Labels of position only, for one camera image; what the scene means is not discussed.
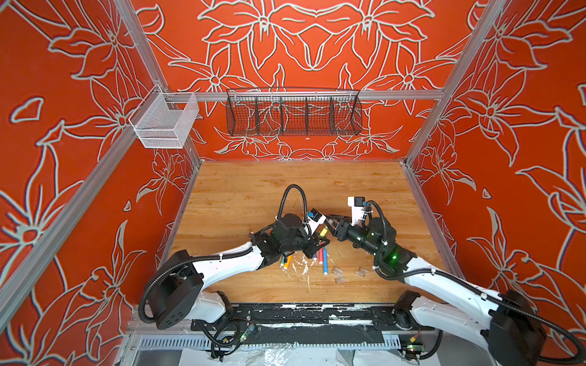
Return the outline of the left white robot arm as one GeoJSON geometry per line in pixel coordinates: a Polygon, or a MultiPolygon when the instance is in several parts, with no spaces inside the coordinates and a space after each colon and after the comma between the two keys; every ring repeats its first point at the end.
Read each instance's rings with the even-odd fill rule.
{"type": "Polygon", "coordinates": [[[228,312],[223,293],[207,292],[210,286],[246,272],[259,271],[302,252],[309,259],[329,244],[317,232],[326,216],[316,210],[305,219],[293,213],[278,217],[235,249],[207,256],[173,254],[144,287],[138,315],[144,323],[169,329],[184,319],[215,323],[228,312]]]}

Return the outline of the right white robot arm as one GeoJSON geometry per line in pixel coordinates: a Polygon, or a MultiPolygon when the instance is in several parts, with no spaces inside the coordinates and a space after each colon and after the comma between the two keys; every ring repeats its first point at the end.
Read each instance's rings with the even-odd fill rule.
{"type": "Polygon", "coordinates": [[[371,254],[381,278],[413,287],[395,303],[398,326],[448,332],[485,349],[500,365],[540,363],[543,321],[521,294],[497,293],[440,270],[398,245],[394,229],[379,217],[368,226],[346,217],[328,217],[326,224],[338,241],[371,254]]]}

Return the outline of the blue pen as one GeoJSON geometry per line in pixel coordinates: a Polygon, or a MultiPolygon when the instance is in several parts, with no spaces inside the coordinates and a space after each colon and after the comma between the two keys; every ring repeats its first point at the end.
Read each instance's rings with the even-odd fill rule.
{"type": "Polygon", "coordinates": [[[323,273],[324,273],[324,275],[328,275],[329,269],[328,269],[327,249],[326,248],[323,248],[321,250],[321,258],[322,258],[323,273]]]}

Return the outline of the orange pen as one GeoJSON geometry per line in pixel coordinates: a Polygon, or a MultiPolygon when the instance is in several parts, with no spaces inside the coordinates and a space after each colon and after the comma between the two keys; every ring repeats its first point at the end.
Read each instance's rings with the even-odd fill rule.
{"type": "Polygon", "coordinates": [[[287,257],[284,259],[284,269],[287,270],[288,267],[291,264],[292,258],[294,256],[294,253],[290,253],[289,255],[287,255],[287,257]]]}

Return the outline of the white mesh basket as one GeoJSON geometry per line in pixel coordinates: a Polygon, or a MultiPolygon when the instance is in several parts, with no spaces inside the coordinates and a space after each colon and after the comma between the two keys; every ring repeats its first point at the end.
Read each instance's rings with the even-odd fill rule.
{"type": "Polygon", "coordinates": [[[175,100],[156,85],[129,117],[137,138],[147,149],[182,149],[199,116],[194,93],[175,100]]]}

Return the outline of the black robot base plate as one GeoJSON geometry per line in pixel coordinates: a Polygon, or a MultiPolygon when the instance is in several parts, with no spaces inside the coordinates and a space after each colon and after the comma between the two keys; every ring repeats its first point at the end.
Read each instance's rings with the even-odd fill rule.
{"type": "Polygon", "coordinates": [[[253,326],[252,334],[245,338],[269,343],[333,343],[382,341],[383,334],[399,336],[401,345],[411,338],[417,344],[435,340],[436,330],[413,326],[401,329],[390,304],[367,303],[237,303],[227,315],[214,323],[192,321],[192,330],[205,329],[218,338],[242,336],[253,326]]]}

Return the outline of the horizontal aluminium frame rail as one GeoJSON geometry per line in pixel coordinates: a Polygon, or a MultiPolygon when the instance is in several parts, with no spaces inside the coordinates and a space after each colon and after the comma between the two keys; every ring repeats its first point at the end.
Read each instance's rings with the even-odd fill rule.
{"type": "Polygon", "coordinates": [[[410,100],[440,100],[443,90],[303,90],[303,91],[206,91],[206,92],[168,92],[163,93],[167,102],[186,103],[191,97],[197,102],[225,102],[229,97],[358,97],[361,101],[410,101],[410,100]]]}

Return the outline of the left aluminium frame rail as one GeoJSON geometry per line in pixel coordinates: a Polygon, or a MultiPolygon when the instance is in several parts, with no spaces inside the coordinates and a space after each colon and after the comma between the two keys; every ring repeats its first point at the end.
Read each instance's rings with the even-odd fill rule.
{"type": "Polygon", "coordinates": [[[91,171],[56,220],[1,287],[1,331],[9,325],[39,277],[44,274],[136,140],[134,128],[125,127],[113,147],[91,171]]]}

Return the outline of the right aluminium frame post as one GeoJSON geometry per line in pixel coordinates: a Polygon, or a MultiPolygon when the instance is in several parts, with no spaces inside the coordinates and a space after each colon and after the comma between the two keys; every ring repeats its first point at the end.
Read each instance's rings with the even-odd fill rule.
{"type": "Polygon", "coordinates": [[[488,2],[479,22],[470,34],[470,38],[456,62],[450,77],[447,79],[441,98],[436,101],[422,128],[419,129],[415,142],[412,143],[405,159],[403,160],[403,166],[413,166],[415,159],[423,149],[424,142],[432,133],[433,126],[439,121],[442,113],[450,103],[451,98],[454,96],[457,88],[464,79],[466,71],[476,54],[479,52],[483,41],[487,38],[488,32],[491,30],[505,5],[506,1],[502,0],[488,2]]]}

